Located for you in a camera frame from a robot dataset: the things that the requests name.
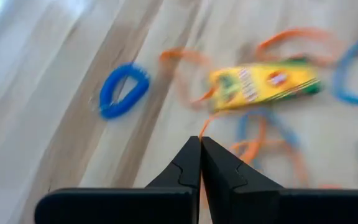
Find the blue spiral wristband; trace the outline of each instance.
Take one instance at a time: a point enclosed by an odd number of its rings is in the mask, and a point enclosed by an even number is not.
[[[137,85],[121,101],[112,102],[112,96],[119,81],[130,76]],[[104,82],[99,95],[100,114],[106,119],[118,117],[131,109],[149,89],[150,81],[147,73],[133,63],[121,65],[111,72]]]

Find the coiled keychain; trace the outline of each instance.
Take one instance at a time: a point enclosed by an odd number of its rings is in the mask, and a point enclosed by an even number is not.
[[[120,80],[130,76],[137,85],[118,103],[112,102],[112,95]],[[111,72],[104,82],[99,95],[100,114],[106,119],[115,118],[129,111],[149,89],[150,81],[147,73],[133,63],[121,65]]]
[[[334,95],[341,101],[350,103],[352,105],[358,105],[358,95],[355,95],[345,89],[345,79],[348,76],[347,68],[352,62],[356,53],[358,53],[358,42],[353,45],[353,47],[351,47],[343,56],[337,66],[333,79]]]

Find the wooden floor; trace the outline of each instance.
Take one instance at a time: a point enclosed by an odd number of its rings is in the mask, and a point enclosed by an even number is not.
[[[62,187],[143,187],[198,134],[208,112],[179,102],[158,72],[163,50],[189,47],[224,67],[253,61],[259,42],[290,27],[327,29],[346,46],[358,40],[356,0],[0,2],[0,223],[32,223],[38,199]],[[105,121],[98,92],[111,70],[130,61],[150,73],[152,86],[133,110]],[[358,188],[358,107],[332,96],[332,73],[319,70],[322,93],[274,110],[300,137],[311,187]],[[349,83],[358,90],[358,61]],[[201,81],[192,84],[197,95]],[[132,87],[126,82],[117,97]],[[206,135],[230,146],[237,122],[214,121]],[[284,155],[262,162],[267,176],[296,187]],[[201,216],[209,223],[205,210]]]

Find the blue loop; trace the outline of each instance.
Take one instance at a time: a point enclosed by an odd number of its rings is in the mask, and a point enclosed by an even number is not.
[[[137,85],[117,103],[112,102],[112,95],[118,82],[126,76],[130,76],[137,81]],[[99,96],[100,114],[106,119],[115,118],[129,111],[135,103],[142,98],[142,96],[149,89],[149,78],[147,73],[136,67],[133,63],[121,65],[111,72],[110,76],[104,82]]]
[[[347,65],[350,64],[358,52],[358,42],[353,45],[339,62],[334,74],[334,95],[342,101],[358,105],[358,96],[345,90],[345,78],[347,76]]]
[[[242,141],[247,139],[247,131],[246,127],[248,126],[248,120],[249,116],[252,115],[261,115],[265,117],[265,119],[273,124],[280,134],[283,136],[284,140],[289,143],[294,149],[299,148],[299,142],[298,138],[296,137],[296,134],[289,128],[285,127],[283,123],[280,121],[280,119],[273,113],[272,110],[266,109],[266,108],[258,108],[255,110],[248,111],[240,120],[239,129],[237,132],[237,141]],[[260,165],[260,162],[255,158],[252,161],[252,165],[257,170],[262,170],[262,166]]]

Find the orange string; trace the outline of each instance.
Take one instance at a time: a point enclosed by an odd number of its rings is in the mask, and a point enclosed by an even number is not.
[[[188,62],[201,65],[202,67],[208,69],[208,73],[213,70],[211,61],[208,57],[202,55],[197,51],[187,50],[183,48],[174,48],[162,52],[160,56],[160,63],[163,67],[169,68],[169,61],[174,58],[184,59]],[[215,87],[212,86],[201,98],[198,98],[197,100],[191,100],[189,97],[189,88],[187,82],[184,81],[183,77],[179,75],[178,72],[173,72],[171,73],[171,75],[175,77],[175,84],[177,86],[177,92],[179,94],[180,100],[193,109],[202,108],[202,102],[204,102],[204,100],[207,100],[208,98],[211,98],[213,93],[215,92]]]
[[[206,128],[210,124],[211,121],[214,119],[220,117],[223,114],[233,113],[232,111],[222,111],[218,112],[216,114],[211,115],[203,125],[203,128],[201,129],[200,135],[198,136],[201,140]],[[252,160],[254,160],[259,151],[261,150],[262,146],[266,145],[281,145],[286,152],[288,153],[288,156],[290,157],[291,161],[293,162],[294,166],[294,172],[296,176],[298,177],[300,184],[303,187],[307,187],[309,185],[308,183],[308,173],[306,171],[305,162],[303,160],[303,157],[299,151],[294,149],[289,143],[287,143],[284,139],[280,140],[266,140],[266,132],[267,132],[267,120],[263,117],[259,118],[259,134],[255,140],[248,140],[248,141],[241,141],[238,143],[235,143],[233,146],[231,146],[231,149],[234,149],[238,152],[239,148],[242,146],[247,146],[247,150],[245,153],[243,153],[241,156],[239,156],[239,159],[241,159],[246,164],[250,164]],[[205,204],[206,199],[203,197],[201,201]]]
[[[204,186],[203,172],[201,171],[201,184],[200,184],[200,204],[203,208],[208,208],[208,199],[206,196],[205,186]]]
[[[279,44],[287,39],[302,37],[322,42],[330,51],[331,55],[309,55],[309,59],[320,66],[334,64],[342,52],[339,40],[329,32],[317,28],[294,28],[283,31],[258,45],[255,56],[263,61],[283,60],[279,55],[266,53],[266,48]],[[305,53],[292,55],[290,58],[304,57]]]

